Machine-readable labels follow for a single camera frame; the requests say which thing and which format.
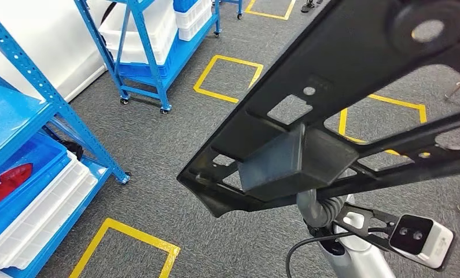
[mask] gray flexible hose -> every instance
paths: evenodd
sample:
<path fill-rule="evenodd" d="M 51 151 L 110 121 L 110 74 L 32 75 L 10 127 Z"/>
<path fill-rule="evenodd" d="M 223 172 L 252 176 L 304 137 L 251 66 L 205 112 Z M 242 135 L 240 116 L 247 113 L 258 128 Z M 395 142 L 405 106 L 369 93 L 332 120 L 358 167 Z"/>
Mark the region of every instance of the gray flexible hose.
<path fill-rule="evenodd" d="M 317 201 L 317 191 L 312 189 L 296 195 L 296 204 L 305 222 L 313 228 L 329 225 L 344 206 L 347 196 Z"/>

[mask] yellow floor marking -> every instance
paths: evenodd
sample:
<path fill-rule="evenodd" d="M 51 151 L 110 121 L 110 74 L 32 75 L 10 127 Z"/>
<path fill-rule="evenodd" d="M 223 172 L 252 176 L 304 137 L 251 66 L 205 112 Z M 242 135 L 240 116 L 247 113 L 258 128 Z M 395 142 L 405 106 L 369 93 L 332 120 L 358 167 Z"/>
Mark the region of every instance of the yellow floor marking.
<path fill-rule="evenodd" d="M 250 81 L 250 85 L 248 85 L 249 88 L 252 87 L 252 85 L 257 81 L 257 79 L 259 79 L 259 76 L 262 73 L 264 65 L 245 61 L 245 60 L 240 60 L 240 59 L 233 58 L 233 57 L 226 57 L 223 55 L 214 55 L 213 58 L 211 58 L 211 61 L 209 61 L 209 64 L 203 70 L 203 73 L 201 74 L 201 76 L 199 76 L 199 79 L 197 80 L 196 84 L 194 84 L 194 90 L 198 93 L 205 94 L 206 96 L 219 98 L 220 100 L 226 100 L 231 103 L 237 103 L 238 102 L 237 98 L 225 96 L 224 94 L 218 94 L 218 93 L 211 92 L 211 91 L 201 88 L 201 85 L 203 84 L 204 79 L 208 76 L 209 72 L 211 71 L 211 68 L 214 66 L 214 64 L 216 63 L 218 59 L 255 67 L 256 70 L 252 77 L 252 80 Z"/>
<path fill-rule="evenodd" d="M 426 113 L 426 105 L 419 104 L 419 118 L 421 123 L 425 123 L 428 121 L 427 113 Z"/>
<path fill-rule="evenodd" d="M 168 252 L 168 257 L 165 260 L 165 264 L 163 265 L 163 268 L 161 269 L 159 278 L 168 277 L 168 275 L 170 274 L 170 271 L 172 270 L 172 266 L 174 265 L 175 258 L 177 257 L 177 255 L 179 254 L 181 250 L 179 247 L 171 243 L 165 242 L 164 240 L 161 240 L 147 233 L 141 232 L 140 230 L 129 227 L 126 224 L 115 221 L 111 218 L 107 218 L 102 224 L 102 226 L 100 226 L 98 232 L 93 237 L 89 246 L 83 253 L 82 257 L 80 258 L 80 261 L 78 261 L 78 264 L 76 264 L 75 268 L 69 275 L 69 278 L 77 278 L 80 276 L 81 272 L 83 271 L 83 268 L 85 268 L 85 266 L 87 265 L 90 257 L 92 256 L 93 252 L 95 251 L 98 244 L 100 243 L 100 240 L 104 237 L 105 232 L 107 232 L 109 228 L 117 230 L 121 233 L 125 233 L 128 236 L 132 236 L 137 240 L 141 240 L 144 243 L 150 244 L 159 249 L 162 249 L 165 252 Z"/>
<path fill-rule="evenodd" d="M 408 108 L 417 109 L 419 111 L 419 120 L 420 120 L 420 122 L 421 123 L 427 122 L 426 106 L 423 105 L 423 104 L 407 103 L 405 101 L 395 100 L 395 99 L 389 98 L 389 97 L 382 97 L 382 96 L 378 96 L 376 94 L 371 94 L 371 95 L 369 95 L 369 97 L 373 98 L 375 100 L 384 101 L 386 103 L 391 103 L 391 104 L 396 104 L 396 105 L 400 105 L 400 106 L 404 106 L 404 107 L 408 107 Z M 362 143 L 362 144 L 367 143 L 366 141 L 363 141 L 361 139 L 357 139 L 357 138 L 345 135 L 346 124 L 347 124 L 347 108 L 344 108 L 342 111 L 340 111 L 340 118 L 339 118 L 339 124 L 338 124 L 338 133 L 340 135 L 348 138 L 349 140 L 351 140 L 353 142 Z M 385 152 L 393 154 L 393 155 L 400 155 L 398 152 L 396 152 L 396 151 L 394 151 L 392 149 L 387 149 Z"/>
<path fill-rule="evenodd" d="M 369 97 L 373 98 L 375 100 L 385 101 L 386 103 L 391 103 L 391 104 L 396 104 L 396 105 L 405 106 L 405 107 L 409 107 L 409 108 L 419 109 L 418 104 L 406 103 L 405 101 L 394 100 L 394 99 L 389 98 L 389 97 L 382 97 L 382 96 L 378 96 L 376 94 L 370 94 Z"/>
<path fill-rule="evenodd" d="M 340 120 L 338 123 L 338 133 L 345 135 L 345 125 L 347 123 L 347 108 L 340 111 Z"/>
<path fill-rule="evenodd" d="M 251 14 L 256 14 L 258 16 L 267 16 L 271 17 L 273 19 L 282 19 L 282 20 L 288 20 L 289 15 L 291 14 L 291 10 L 293 9 L 295 5 L 296 0 L 291 0 L 291 3 L 289 3 L 288 9 L 286 11 L 286 14 L 284 16 L 277 16 L 275 14 L 268 14 L 268 13 L 259 13 L 259 12 L 254 12 L 252 11 L 253 4 L 255 3 L 255 0 L 251 0 L 248 6 L 245 9 L 245 13 L 251 13 Z"/>

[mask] shoe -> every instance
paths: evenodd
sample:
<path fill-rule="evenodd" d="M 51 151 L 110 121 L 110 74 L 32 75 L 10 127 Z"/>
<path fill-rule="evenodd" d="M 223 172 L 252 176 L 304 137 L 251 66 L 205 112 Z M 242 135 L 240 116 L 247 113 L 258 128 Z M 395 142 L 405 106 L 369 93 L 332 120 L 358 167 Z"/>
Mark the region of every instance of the shoe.
<path fill-rule="evenodd" d="M 310 10 L 315 9 L 315 4 L 313 4 L 312 0 L 307 0 L 305 5 L 301 7 L 301 12 L 302 13 L 307 13 Z"/>

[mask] black cable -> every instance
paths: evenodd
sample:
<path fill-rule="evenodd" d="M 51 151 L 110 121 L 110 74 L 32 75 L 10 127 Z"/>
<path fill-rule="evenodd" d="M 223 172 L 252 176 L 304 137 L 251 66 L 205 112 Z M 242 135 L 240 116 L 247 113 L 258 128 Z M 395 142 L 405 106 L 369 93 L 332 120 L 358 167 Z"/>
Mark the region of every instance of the black cable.
<path fill-rule="evenodd" d="M 368 232 L 385 232 L 384 228 L 369 228 Z M 288 278 L 293 278 L 291 276 L 291 270 L 289 269 L 289 263 L 291 261 L 291 255 L 296 251 L 296 249 L 300 248 L 303 245 L 306 245 L 308 243 L 313 243 L 313 242 L 321 242 L 324 240 L 332 240 L 332 239 L 338 239 L 344 236 L 353 236 L 354 233 L 352 232 L 347 232 L 347 233 L 338 233 L 336 235 L 331 235 L 331 236 L 321 236 L 321 237 L 313 237 L 311 239 L 305 239 L 302 240 L 298 243 L 296 243 L 291 249 L 288 251 L 288 255 L 286 256 L 286 275 Z"/>

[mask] blue metal shelf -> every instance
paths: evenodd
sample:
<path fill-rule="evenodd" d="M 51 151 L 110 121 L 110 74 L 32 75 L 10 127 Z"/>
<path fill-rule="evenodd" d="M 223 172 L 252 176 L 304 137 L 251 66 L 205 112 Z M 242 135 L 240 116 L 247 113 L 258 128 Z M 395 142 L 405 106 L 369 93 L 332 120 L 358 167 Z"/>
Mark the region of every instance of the blue metal shelf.
<path fill-rule="evenodd" d="M 55 113 L 50 103 L 0 86 L 0 165 Z"/>
<path fill-rule="evenodd" d="M 151 47 L 150 39 L 148 37 L 148 32 L 146 30 L 145 19 L 143 15 L 143 10 L 145 10 L 154 0 L 111 0 L 113 2 L 120 2 L 126 4 L 126 12 L 124 16 L 124 23 L 122 26 L 120 42 L 118 47 L 118 54 L 117 59 L 114 61 L 112 55 L 110 54 L 109 50 L 106 48 L 104 44 L 104 40 L 100 33 L 98 32 L 97 28 L 95 27 L 95 23 L 89 13 L 89 8 L 87 6 L 86 0 L 75 0 L 76 6 L 82 15 L 85 24 L 90 32 L 90 35 L 94 39 L 97 48 L 104 59 L 104 62 L 107 66 L 107 69 L 111 73 L 112 79 L 116 84 L 117 89 L 119 90 L 119 95 L 121 98 L 121 102 L 123 104 L 127 104 L 127 100 L 130 98 L 128 92 L 141 94 L 143 96 L 148 96 L 151 98 L 155 98 L 160 100 L 161 102 L 161 109 L 160 112 L 166 114 L 168 111 L 172 109 L 172 105 L 168 102 L 167 98 L 167 89 L 170 87 L 174 79 L 180 73 L 184 65 L 189 60 L 190 56 L 196 51 L 197 47 L 201 44 L 202 39 L 208 33 L 209 29 L 211 28 L 212 24 L 215 24 L 215 34 L 219 35 L 221 32 L 219 26 L 219 1 L 215 1 L 214 5 L 214 14 L 206 23 L 204 28 L 193 38 L 190 42 L 180 42 L 181 47 L 175 51 L 175 53 L 170 53 L 170 58 L 176 60 L 175 65 L 170 66 L 170 73 L 167 77 L 162 78 L 160 75 L 159 68 L 156 64 L 155 57 L 153 54 L 153 50 Z M 122 47 L 124 45 L 124 37 L 127 28 L 127 22 L 129 15 L 133 15 L 134 23 L 139 33 L 139 37 L 143 44 L 143 48 L 146 54 L 146 59 L 148 61 L 148 66 L 150 68 L 151 76 L 121 76 L 119 75 L 118 66 L 120 64 L 120 57 L 122 55 Z M 141 82 L 144 84 L 149 84 L 156 88 L 156 92 L 149 92 L 146 90 L 137 89 L 131 86 L 127 86 L 124 83 L 124 79 L 130 79 L 136 82 Z"/>
<path fill-rule="evenodd" d="M 174 64 L 170 67 L 169 73 L 166 78 L 161 78 L 161 83 L 163 85 L 163 89 L 167 90 L 170 85 L 174 82 L 175 78 L 179 75 L 182 71 L 184 66 L 189 61 L 190 57 L 199 45 L 203 42 L 203 39 L 206 37 L 206 34 L 211 29 L 211 26 L 216 22 L 218 19 L 217 14 L 213 14 L 212 17 L 204 24 L 201 30 L 194 36 L 193 39 L 190 41 L 183 41 L 179 38 L 175 38 L 178 40 L 178 48 L 171 59 L 174 59 Z M 140 83 L 148 84 L 151 86 L 156 86 L 156 80 L 153 77 L 145 77 L 145 76 L 138 76 L 138 77 L 126 77 L 122 76 L 123 78 L 130 79 L 133 81 L 137 81 Z"/>
<path fill-rule="evenodd" d="M 28 97 L 14 90 L 0 79 L 0 167 L 33 134 L 51 123 L 95 156 L 96 160 L 84 158 L 82 162 L 98 178 L 98 183 L 48 242 L 35 260 L 25 270 L 7 269 L 12 277 L 34 277 L 61 243 L 73 224 L 85 210 L 105 180 L 113 174 L 123 184 L 130 176 L 100 144 L 75 111 L 64 101 L 54 86 L 42 74 L 37 65 L 17 44 L 0 23 L 0 51 L 41 94 L 44 100 Z"/>
<path fill-rule="evenodd" d="M 7 268 L 2 269 L 2 272 L 14 278 L 35 277 L 111 174 L 111 171 L 108 168 L 97 164 L 95 160 L 83 158 L 82 163 L 85 164 L 95 178 L 98 179 L 97 184 L 26 269 L 20 270 L 17 268 Z"/>

